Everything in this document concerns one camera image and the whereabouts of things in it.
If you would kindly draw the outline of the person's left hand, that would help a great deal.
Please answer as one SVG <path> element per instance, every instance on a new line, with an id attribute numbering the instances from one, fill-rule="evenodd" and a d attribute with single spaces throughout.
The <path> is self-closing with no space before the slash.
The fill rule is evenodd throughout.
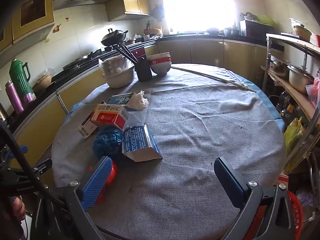
<path id="1" fill-rule="evenodd" d="M 22 221 L 25 219 L 25 204 L 21 200 L 21 197 L 15 197 L 11 203 L 12 205 L 12 212 L 15 215 L 15 217 Z"/>

